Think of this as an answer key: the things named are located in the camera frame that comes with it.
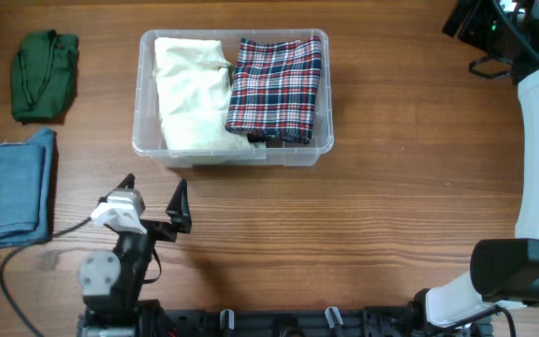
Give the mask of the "black cloth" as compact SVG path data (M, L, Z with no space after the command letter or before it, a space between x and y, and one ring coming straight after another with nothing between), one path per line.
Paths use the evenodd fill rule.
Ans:
M249 142L252 143L260 143L260 142L278 142L276 138L272 138L269 136L260 136L255 134L248 134L247 139Z

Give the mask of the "clear plastic storage container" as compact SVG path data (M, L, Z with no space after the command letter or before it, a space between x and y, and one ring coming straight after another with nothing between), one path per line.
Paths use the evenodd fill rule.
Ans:
M159 121L154 70L154 42L159 37L213 39L222 42L224 56L235 63L242 38L259 43L305 40L317 36L322 44L321 78L315 100L313 137L308 145L268 141L250 151L170 151ZM257 165L308 167L334 144L328 35L317 28L278 30L149 30L139 43L138 75L135 95L132 147L136 154L152 159L166 168L191 168L209 165Z

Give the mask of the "cream white cloth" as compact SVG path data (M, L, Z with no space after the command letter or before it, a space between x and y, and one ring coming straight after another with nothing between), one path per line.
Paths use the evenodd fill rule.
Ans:
M153 76L161 131L171 151L247 151L254 145L226 131L232 64L219 40L159 37Z

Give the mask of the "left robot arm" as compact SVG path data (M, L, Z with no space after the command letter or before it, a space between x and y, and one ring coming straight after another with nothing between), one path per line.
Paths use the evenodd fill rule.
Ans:
M90 219L97 227L107 227L118 235L111 250L96 250L80 264L78 281L86 306L77 334L87 336L177 336L178 327L163 310L159 300L141 300L146 273L152 261L159 262L157 242L175 242L188 234L192 217L187 197L187 181L181 180L166 208L167 221L141 216L145 204L135 188L136 177L128 174L102 197Z

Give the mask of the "green cloth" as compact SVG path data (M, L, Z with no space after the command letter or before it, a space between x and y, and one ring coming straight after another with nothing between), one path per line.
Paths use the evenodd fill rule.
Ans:
M10 68L11 115L23 125L58 120L77 86L79 37L55 30L26 35Z

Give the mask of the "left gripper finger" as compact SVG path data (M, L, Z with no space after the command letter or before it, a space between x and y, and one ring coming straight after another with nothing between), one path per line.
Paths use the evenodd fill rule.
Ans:
M192 229L192 216L187 196L187 181L181 179L166 208L171 225L176 232L190 233Z
M98 203L102 203L102 202L106 202L107 201L107 198L108 196L115 190L117 189L120 189L120 190L127 190L127 189L133 189L134 186L135 186L135 180L136 180L136 177L133 173L129 173L127 174L122 180L121 182L116 186L114 187L110 192L108 192L104 197L101 197L99 200L98 200Z

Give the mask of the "red plaid cloth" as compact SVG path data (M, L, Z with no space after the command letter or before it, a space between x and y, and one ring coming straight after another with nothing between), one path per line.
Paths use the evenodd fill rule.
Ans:
M242 38L226 131L309 144L322 61L318 36L277 43Z

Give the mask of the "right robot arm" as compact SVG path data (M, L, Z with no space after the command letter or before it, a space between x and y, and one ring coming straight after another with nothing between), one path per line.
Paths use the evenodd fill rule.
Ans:
M524 128L522 200L514 238L482 240L468 271L417 293L406 309L405 332L478 336L492 315L539 307L539 0L458 1L443 32L485 52L469 64L471 73L488 61L509 67L485 77L510 77L517 87Z

